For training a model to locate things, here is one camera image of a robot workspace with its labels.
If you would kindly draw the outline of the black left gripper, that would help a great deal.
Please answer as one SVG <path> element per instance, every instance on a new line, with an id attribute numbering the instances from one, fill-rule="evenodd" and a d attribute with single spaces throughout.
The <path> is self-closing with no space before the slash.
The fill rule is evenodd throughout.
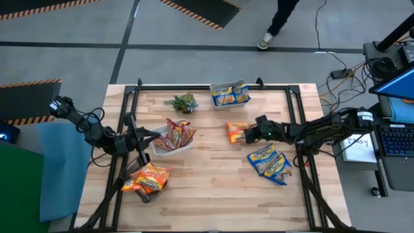
<path id="1" fill-rule="evenodd" d="M 134 112 L 125 113 L 120 117 L 117 132 L 120 134 L 121 139 L 125 141 L 126 146 L 126 149 L 122 150 L 121 153 L 136 150 L 138 152 L 137 161 L 140 166 L 150 162 L 149 155 L 144 150 L 153 140 L 159 138 L 159 132 L 150 131 L 144 127 L 137 128 Z"/>

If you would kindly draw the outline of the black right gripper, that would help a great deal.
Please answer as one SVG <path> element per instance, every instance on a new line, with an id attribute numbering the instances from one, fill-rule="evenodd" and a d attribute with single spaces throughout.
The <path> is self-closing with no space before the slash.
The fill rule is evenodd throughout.
<path id="1" fill-rule="evenodd" d="M 260 140 L 274 140 L 279 142 L 288 142 L 287 126 L 288 124 L 282 122 L 275 122 L 269 120 L 265 115 L 261 115 L 255 119 L 256 126 L 245 130 L 246 143 L 253 144 Z"/>

